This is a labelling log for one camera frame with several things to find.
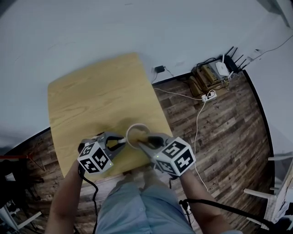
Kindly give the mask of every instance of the power strip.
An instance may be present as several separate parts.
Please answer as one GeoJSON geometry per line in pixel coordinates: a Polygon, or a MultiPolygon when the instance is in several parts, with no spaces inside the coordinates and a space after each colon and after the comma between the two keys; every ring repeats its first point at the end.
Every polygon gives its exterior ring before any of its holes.
{"type": "Polygon", "coordinates": [[[202,95],[201,96],[201,99],[203,102],[207,102],[207,101],[210,101],[210,100],[213,100],[217,97],[217,94],[215,91],[211,91],[208,95],[208,97],[206,95],[202,95]]]}

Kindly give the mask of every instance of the wooden floor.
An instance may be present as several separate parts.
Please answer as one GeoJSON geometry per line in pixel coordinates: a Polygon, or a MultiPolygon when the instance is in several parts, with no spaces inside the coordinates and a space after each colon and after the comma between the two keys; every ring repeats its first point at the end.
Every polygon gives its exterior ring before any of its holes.
{"type": "MultiPolygon", "coordinates": [[[[191,96],[188,86],[176,80],[155,87],[191,96]]],[[[202,108],[202,102],[159,90],[156,90],[156,94],[173,135],[193,145],[196,116],[202,108]]],[[[207,102],[198,119],[195,155],[198,172],[218,202],[263,216],[265,200],[243,193],[245,188],[269,193],[272,176],[267,163],[269,144],[260,110],[244,76],[232,81],[230,91],[219,90],[217,94],[215,100],[207,102]]],[[[43,172],[31,162],[27,163],[30,175],[44,179],[43,184],[34,187],[41,200],[35,202],[29,195],[27,198],[31,213],[39,210],[43,213],[34,221],[39,232],[43,233],[54,193],[63,179],[49,130],[21,144],[11,154],[30,152],[34,152],[36,162],[46,169],[43,172]]],[[[138,170],[136,175],[136,181],[143,184],[138,170]]],[[[96,199],[98,209],[122,178],[122,175],[118,175],[96,182],[99,187],[96,199]]],[[[167,176],[162,175],[162,180],[168,183],[167,176]]],[[[172,189],[179,199],[184,198],[179,181],[173,181],[172,189]]],[[[96,221],[93,193],[91,185],[82,186],[76,217],[76,227],[81,234],[91,234],[96,221]]],[[[257,233],[259,230],[258,225],[244,217],[225,211],[223,214],[235,229],[242,230],[244,234],[257,233]]],[[[201,233],[196,223],[193,227],[197,233],[201,233]]],[[[32,232],[23,229],[22,233],[32,232]]]]}

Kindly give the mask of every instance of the light wood tabletop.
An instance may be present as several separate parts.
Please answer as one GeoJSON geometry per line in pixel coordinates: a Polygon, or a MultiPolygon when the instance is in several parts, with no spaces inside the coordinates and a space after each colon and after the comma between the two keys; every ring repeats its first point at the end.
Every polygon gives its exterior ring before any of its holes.
{"type": "MultiPolygon", "coordinates": [[[[172,136],[157,96],[136,53],[98,62],[61,77],[48,87],[51,132],[63,176],[78,157],[82,139],[110,131],[125,136],[134,123],[152,132],[172,136]]],[[[149,162],[140,150],[127,145],[114,166],[98,180],[120,174],[149,162]]]]}

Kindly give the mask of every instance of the white router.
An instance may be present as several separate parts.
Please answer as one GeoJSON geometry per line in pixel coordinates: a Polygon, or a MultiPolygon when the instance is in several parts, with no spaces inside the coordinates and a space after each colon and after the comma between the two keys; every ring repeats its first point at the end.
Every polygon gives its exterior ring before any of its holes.
{"type": "Polygon", "coordinates": [[[229,76],[229,71],[224,63],[224,54],[223,54],[223,58],[222,58],[222,62],[217,62],[216,63],[216,68],[218,70],[218,73],[220,75],[224,75],[224,76],[229,76]]]}

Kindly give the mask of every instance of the forearm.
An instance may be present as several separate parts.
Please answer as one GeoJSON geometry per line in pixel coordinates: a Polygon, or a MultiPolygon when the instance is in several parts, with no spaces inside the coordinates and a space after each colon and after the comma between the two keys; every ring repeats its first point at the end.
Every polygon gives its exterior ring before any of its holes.
{"type": "MultiPolygon", "coordinates": [[[[180,180],[187,198],[205,199],[215,202],[215,199],[196,179],[192,171],[187,170],[180,177],[180,180]]],[[[225,221],[219,208],[202,203],[190,203],[189,205],[194,218],[198,222],[204,234],[217,234],[231,230],[230,225],[225,221]]]]}
{"type": "Polygon", "coordinates": [[[46,233],[70,233],[73,230],[82,185],[78,165],[78,161],[73,163],[54,195],[46,233]]]}

